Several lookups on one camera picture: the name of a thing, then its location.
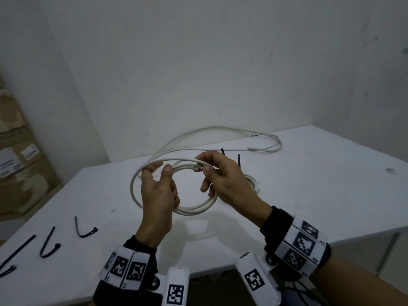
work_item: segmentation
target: white table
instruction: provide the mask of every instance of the white table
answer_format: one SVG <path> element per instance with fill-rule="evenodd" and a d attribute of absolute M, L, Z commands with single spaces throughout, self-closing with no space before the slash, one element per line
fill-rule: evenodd
<path fill-rule="evenodd" d="M 331 243 L 402 231 L 408 226 L 407 163 L 314 126 L 276 134 L 283 141 L 278 153 L 240 153 L 242 170 L 258 180 L 263 200 L 312 223 L 327 233 Z M 268 144 L 268 138 L 257 136 L 207 147 Z M 182 151 L 171 155 L 197 154 Z M 237 159 L 237 154 L 228 152 L 227 156 Z M 111 251 L 132 236 L 140 224 L 142 210 L 130 198 L 129 181 L 147 159 L 83 169 L 7 241 L 0 248 L 0 262 L 31 235 L 37 235 L 5 267 L 15 264 L 18 269 L 0 278 L 0 304 L 67 305 L 89 300 Z M 386 168 L 397 174 L 386 173 Z M 183 206 L 196 205 L 206 198 L 199 191 L 201 173 L 184 170 L 174 178 Z M 135 184 L 140 198 L 140 180 Z M 81 234 L 94 226 L 99 231 L 80 238 L 75 231 L 75 215 Z M 42 259 L 40 248 L 54 225 L 56 230 L 46 252 L 55 243 L 62 246 Z M 192 276 L 226 270 L 241 254 L 262 252 L 263 246 L 258 228 L 218 200 L 201 215 L 173 214 L 173 228 L 157 252 L 158 268 L 166 274 L 168 267 L 181 266 Z"/>

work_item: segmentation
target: hand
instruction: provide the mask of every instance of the hand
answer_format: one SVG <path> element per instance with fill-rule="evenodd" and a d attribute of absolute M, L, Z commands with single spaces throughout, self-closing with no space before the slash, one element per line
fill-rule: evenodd
<path fill-rule="evenodd" d="M 152 173 L 162 165 L 160 161 L 142 170 L 143 219 L 135 237 L 152 248 L 157 248 L 171 230 L 173 209 L 180 204 L 170 164 L 161 171 L 160 181 L 153 179 Z"/>
<path fill-rule="evenodd" d="M 221 200 L 261 227 L 272 208 L 252 190 L 238 164 L 215 150 L 199 154 L 196 159 L 219 168 L 203 167 L 205 179 L 201 185 L 201 192 L 206 192 L 210 188 L 208 195 L 213 196 L 217 191 Z"/>

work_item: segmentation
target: black zip tie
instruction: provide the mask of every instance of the black zip tie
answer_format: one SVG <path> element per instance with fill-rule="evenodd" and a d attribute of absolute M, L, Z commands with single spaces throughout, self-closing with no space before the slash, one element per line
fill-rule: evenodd
<path fill-rule="evenodd" d="M 41 256 L 42 258 L 48 258 L 50 255 L 52 255 L 54 252 L 56 252 L 56 251 L 61 247 L 61 244 L 56 243 L 53 250 L 51 250 L 50 252 L 48 252 L 46 255 L 43 254 L 43 252 L 44 252 L 44 250 L 45 250 L 45 247 L 47 247 L 48 241 L 49 241 L 50 238 L 51 238 L 52 233 L 54 233 L 54 230 L 55 230 L 55 226 L 52 227 L 51 232 L 48 234 L 48 237 L 47 237 L 47 239 L 45 240 L 45 243 L 44 243 L 43 247 L 42 247 L 41 250 L 40 250 L 40 256 Z"/>
<path fill-rule="evenodd" d="M 81 237 L 81 238 L 88 237 L 89 235 L 92 235 L 92 234 L 94 234 L 94 233 L 96 233 L 96 232 L 98 231 L 98 229 L 97 229 L 96 226 L 95 226 L 94 229 L 93 229 L 92 231 L 90 231 L 89 233 L 87 233 L 87 234 L 85 234 L 85 235 L 79 234 L 79 230 L 78 230 L 78 218 L 77 218 L 77 216 L 75 216 L 75 227 L 76 227 L 76 229 L 77 229 L 77 233 L 78 233 L 79 237 Z"/>
<path fill-rule="evenodd" d="M 18 249 L 16 251 L 13 252 L 13 254 L 11 256 L 9 256 L 6 261 L 4 261 L 1 265 L 0 265 L 0 271 L 1 269 L 8 263 L 10 262 L 10 260 L 12 258 L 14 258 L 16 256 L 16 254 L 18 254 L 20 251 L 22 251 L 22 249 L 27 246 L 34 238 L 36 237 L 36 235 L 31 236 L 23 245 L 21 245 L 20 247 L 18 247 Z M 4 271 L 3 273 L 0 274 L 0 278 L 10 274 L 12 271 L 15 271 L 17 269 L 16 265 L 12 265 L 8 268 L 8 270 Z"/>

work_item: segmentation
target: wall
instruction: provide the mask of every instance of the wall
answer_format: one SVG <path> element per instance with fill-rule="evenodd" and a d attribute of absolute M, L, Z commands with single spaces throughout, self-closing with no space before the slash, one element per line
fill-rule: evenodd
<path fill-rule="evenodd" d="M 39 1 L 111 161 L 347 118 L 374 4 Z"/>
<path fill-rule="evenodd" d="M 346 120 L 317 125 L 408 161 L 408 0 L 377 0 Z"/>
<path fill-rule="evenodd" d="M 0 4 L 0 73 L 62 182 L 109 162 L 37 0 Z"/>

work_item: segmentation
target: person's left hand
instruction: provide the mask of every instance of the person's left hand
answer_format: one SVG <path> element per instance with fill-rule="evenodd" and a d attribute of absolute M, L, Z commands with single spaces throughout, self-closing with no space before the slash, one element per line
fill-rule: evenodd
<path fill-rule="evenodd" d="M 135 237 L 152 248 L 157 248 L 171 230 L 173 209 L 180 204 L 170 164 L 161 171 L 160 181 L 153 179 L 152 173 L 162 165 L 159 161 L 142 170 L 143 219 Z"/>

